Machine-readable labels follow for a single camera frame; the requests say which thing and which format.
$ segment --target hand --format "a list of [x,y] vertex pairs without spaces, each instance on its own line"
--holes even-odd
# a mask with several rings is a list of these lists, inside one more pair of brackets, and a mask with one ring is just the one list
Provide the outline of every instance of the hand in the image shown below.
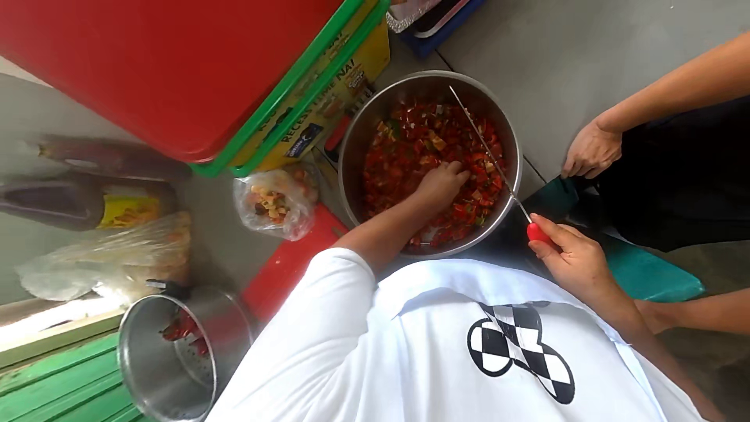
[[620,148],[622,144],[622,133],[604,131],[594,119],[573,139],[560,176],[563,179],[568,176],[585,176],[587,179],[597,177],[623,156]]
[[616,330],[632,332],[644,328],[633,299],[615,282],[605,253],[595,240],[537,214],[532,214],[531,219],[562,249],[557,252],[539,240],[529,242],[560,287],[587,304]]
[[433,209],[435,213],[448,208],[471,175],[468,170],[459,173],[461,163],[443,161],[437,168],[424,175],[416,192],[409,198]]

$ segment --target red knife handle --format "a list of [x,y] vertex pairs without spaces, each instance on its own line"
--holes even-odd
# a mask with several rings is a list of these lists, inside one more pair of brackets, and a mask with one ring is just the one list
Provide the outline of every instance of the red knife handle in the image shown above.
[[552,246],[555,250],[559,251],[560,247],[550,239],[547,234],[541,230],[536,223],[530,223],[528,227],[526,227],[526,235],[529,237],[529,240],[541,240],[544,243],[547,243],[549,246]]

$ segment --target white t-shirt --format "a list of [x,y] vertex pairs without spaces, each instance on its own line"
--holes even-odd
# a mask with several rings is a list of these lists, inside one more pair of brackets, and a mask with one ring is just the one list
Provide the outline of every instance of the white t-shirt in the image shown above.
[[[509,285],[535,277],[471,260],[425,261],[383,280],[374,298],[374,275],[357,254],[321,252],[207,422],[661,420],[596,317],[570,304],[486,306],[470,298],[481,291],[438,288],[394,305],[397,315],[383,323],[389,292],[467,273]],[[635,356],[667,420],[703,420],[682,390]]]

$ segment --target bottle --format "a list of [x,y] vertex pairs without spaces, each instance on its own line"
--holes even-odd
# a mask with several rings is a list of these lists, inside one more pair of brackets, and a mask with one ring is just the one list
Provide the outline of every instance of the bottle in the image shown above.
[[69,173],[0,185],[0,211],[72,231],[132,228],[176,210],[164,182]]
[[192,174],[187,164],[134,143],[47,136],[36,147],[40,157],[67,164],[71,170],[100,176],[181,182]]

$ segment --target red cutting board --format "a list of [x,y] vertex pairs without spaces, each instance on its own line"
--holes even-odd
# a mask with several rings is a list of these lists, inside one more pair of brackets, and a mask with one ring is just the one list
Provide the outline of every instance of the red cutting board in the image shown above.
[[165,155],[216,155],[341,0],[0,0],[0,56]]
[[307,236],[296,242],[284,240],[265,262],[242,299],[261,323],[276,315],[289,293],[305,274],[310,260],[330,248],[349,229],[323,204],[315,208],[315,225]]

